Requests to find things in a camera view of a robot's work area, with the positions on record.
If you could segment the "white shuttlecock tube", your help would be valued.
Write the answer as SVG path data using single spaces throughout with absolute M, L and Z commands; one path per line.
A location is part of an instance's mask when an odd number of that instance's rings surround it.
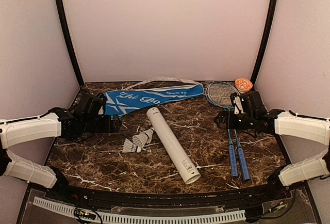
M 197 181 L 201 174 L 179 143 L 160 110 L 152 107 L 146 115 L 184 183 L 188 185 Z

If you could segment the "white feather shuttlecock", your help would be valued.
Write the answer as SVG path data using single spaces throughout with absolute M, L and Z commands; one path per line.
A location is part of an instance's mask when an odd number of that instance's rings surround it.
M 124 145 L 122 147 L 122 152 L 123 153 L 132 153 L 132 152 L 140 153 L 141 151 L 142 151 L 141 147 L 135 145 L 129 139 L 125 139 Z
M 155 132 L 154 128 L 151 127 L 146 131 L 140 132 L 138 135 L 134 135 L 133 143 L 136 146 L 143 148 L 145 145 L 151 143 L 154 132 Z

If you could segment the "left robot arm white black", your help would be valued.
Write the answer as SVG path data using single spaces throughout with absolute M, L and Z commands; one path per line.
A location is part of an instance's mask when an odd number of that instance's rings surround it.
M 73 191 L 59 169 L 36 164 L 9 148 L 42 138 L 76 140 L 83 133 L 117 133 L 120 118 L 118 114 L 107 114 L 105 109 L 104 95 L 85 94 L 69 109 L 54 107 L 39 116 L 2 120 L 1 175 L 50 188 L 61 201 L 69 201 Z

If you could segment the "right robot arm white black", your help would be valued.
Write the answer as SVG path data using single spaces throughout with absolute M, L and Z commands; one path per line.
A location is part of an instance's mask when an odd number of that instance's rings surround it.
M 287 135 L 303 138 L 329 146 L 329 119 L 299 115 L 282 109 L 266 110 L 259 92 L 239 95 L 220 91 L 215 102 L 224 111 L 216 118 L 217 124 L 225 124 L 233 130 L 254 130 L 256 134 Z M 283 192 L 283 186 L 329 175 L 329 149 L 301 162 L 281 169 L 276 180 L 266 185 L 263 196 L 274 200 Z

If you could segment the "white feather shuttlecock front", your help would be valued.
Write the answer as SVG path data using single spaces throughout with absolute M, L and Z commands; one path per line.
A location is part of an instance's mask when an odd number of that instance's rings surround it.
M 129 139 L 125 139 L 124 145 L 122 147 L 122 152 L 123 153 L 132 153 L 132 152 L 140 153 L 141 151 L 142 151 L 141 147 L 135 145 Z

